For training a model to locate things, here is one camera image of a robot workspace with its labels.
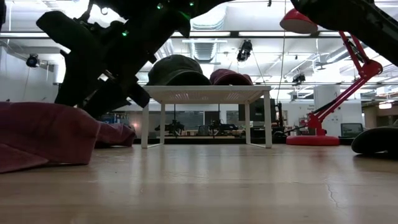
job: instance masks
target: fluorescent light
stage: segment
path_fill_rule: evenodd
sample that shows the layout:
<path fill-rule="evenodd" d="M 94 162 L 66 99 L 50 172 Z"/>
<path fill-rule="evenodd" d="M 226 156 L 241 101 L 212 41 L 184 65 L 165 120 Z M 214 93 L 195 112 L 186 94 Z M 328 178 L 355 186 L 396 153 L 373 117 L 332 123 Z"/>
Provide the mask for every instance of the fluorescent light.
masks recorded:
<path fill-rule="evenodd" d="M 391 103 L 379 103 L 379 109 L 385 110 L 392 108 Z"/>
<path fill-rule="evenodd" d="M 47 6 L 40 2 L 40 1 L 12 1 L 14 5 L 16 6 L 22 6 L 22 7 L 36 7 L 36 8 L 42 8 L 45 9 Z"/>
<path fill-rule="evenodd" d="M 231 32 L 215 32 L 215 31 L 193 31 L 190 37 L 229 37 Z M 183 37 L 179 32 L 175 32 L 172 37 Z"/>
<path fill-rule="evenodd" d="M 275 32 L 239 32 L 240 37 L 308 37 L 309 34 L 296 34 L 293 32 L 275 31 Z"/>
<path fill-rule="evenodd" d="M 2 32 L 0 38 L 48 38 L 49 36 L 45 32 Z"/>
<path fill-rule="evenodd" d="M 227 40 L 182 40 L 184 44 L 215 44 L 215 43 L 228 43 Z"/>
<path fill-rule="evenodd" d="M 264 0 L 235 0 L 233 3 L 241 3 L 241 2 L 264 2 Z"/>
<path fill-rule="evenodd" d="M 345 32 L 347 37 L 351 36 L 351 34 Z M 285 32 L 285 31 L 271 31 L 271 32 L 239 32 L 240 37 L 310 37 L 310 34 L 296 34 L 294 32 Z M 314 37 L 339 37 L 339 32 L 335 31 L 320 31 L 319 35 Z"/>

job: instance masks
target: lamp base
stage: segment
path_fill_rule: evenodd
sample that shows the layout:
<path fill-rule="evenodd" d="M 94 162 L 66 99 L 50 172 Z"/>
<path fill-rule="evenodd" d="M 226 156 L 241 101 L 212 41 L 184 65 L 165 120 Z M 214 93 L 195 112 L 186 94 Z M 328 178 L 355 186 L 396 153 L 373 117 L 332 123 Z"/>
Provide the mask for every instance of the lamp base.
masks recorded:
<path fill-rule="evenodd" d="M 291 146 L 339 146 L 340 139 L 334 136 L 287 136 Z"/>

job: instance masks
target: desk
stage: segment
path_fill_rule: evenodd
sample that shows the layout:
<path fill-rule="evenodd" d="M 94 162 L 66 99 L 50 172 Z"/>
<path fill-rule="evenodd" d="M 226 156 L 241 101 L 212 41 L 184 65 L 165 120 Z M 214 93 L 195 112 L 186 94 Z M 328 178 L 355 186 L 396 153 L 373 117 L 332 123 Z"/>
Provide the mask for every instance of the desk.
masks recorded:
<path fill-rule="evenodd" d="M 165 139 L 165 106 L 167 104 L 244 104 L 246 144 L 258 147 L 272 147 L 270 86 L 144 86 L 150 96 L 160 103 L 160 144 L 148 146 L 149 131 L 149 105 L 142 110 L 142 136 L 143 149 L 164 144 Z M 264 96 L 264 124 L 266 145 L 251 143 L 250 135 L 250 104 Z"/>

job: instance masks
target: surveillance camera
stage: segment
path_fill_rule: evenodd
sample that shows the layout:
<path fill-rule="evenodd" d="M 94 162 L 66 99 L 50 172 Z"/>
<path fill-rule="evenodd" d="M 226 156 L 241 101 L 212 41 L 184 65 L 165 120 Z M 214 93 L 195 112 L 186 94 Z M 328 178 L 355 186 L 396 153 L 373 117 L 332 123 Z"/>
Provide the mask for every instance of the surveillance camera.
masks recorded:
<path fill-rule="evenodd" d="M 238 56 L 236 59 L 239 62 L 245 62 L 250 57 L 250 52 L 253 51 L 253 46 L 250 40 L 244 40 L 241 48 L 239 49 Z"/>
<path fill-rule="evenodd" d="M 26 60 L 26 65 L 30 68 L 37 68 L 40 66 L 39 56 L 37 54 L 30 54 Z"/>

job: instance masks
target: ceiling duct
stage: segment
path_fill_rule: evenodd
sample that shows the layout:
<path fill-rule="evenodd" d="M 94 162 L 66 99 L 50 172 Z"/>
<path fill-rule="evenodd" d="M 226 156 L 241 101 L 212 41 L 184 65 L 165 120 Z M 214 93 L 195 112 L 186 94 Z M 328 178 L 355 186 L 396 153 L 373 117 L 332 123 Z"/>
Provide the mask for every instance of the ceiling duct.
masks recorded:
<path fill-rule="evenodd" d="M 363 49 L 366 49 L 368 46 L 365 45 L 364 43 L 361 43 Z M 297 73 L 297 70 L 305 70 L 308 67 L 313 66 L 314 70 L 318 70 L 321 68 L 321 65 L 328 65 L 331 63 L 336 63 L 341 60 L 345 60 L 347 58 L 350 58 L 350 55 L 347 51 L 347 48 L 345 46 L 340 47 L 336 51 L 329 53 L 329 54 L 313 54 L 309 58 L 307 58 L 305 61 L 302 63 L 298 64 L 296 67 L 291 69 L 290 72 L 288 72 L 284 77 L 289 77 L 295 73 Z"/>
<path fill-rule="evenodd" d="M 171 39 L 167 40 L 166 43 L 155 53 L 155 58 L 160 60 L 164 57 L 168 57 L 174 54 L 173 42 Z"/>
<path fill-rule="evenodd" d="M 191 20 L 192 30 L 222 30 L 226 16 L 227 4 L 220 4 L 201 16 Z M 199 63 L 211 62 L 217 53 L 218 43 L 191 43 L 192 57 Z"/>

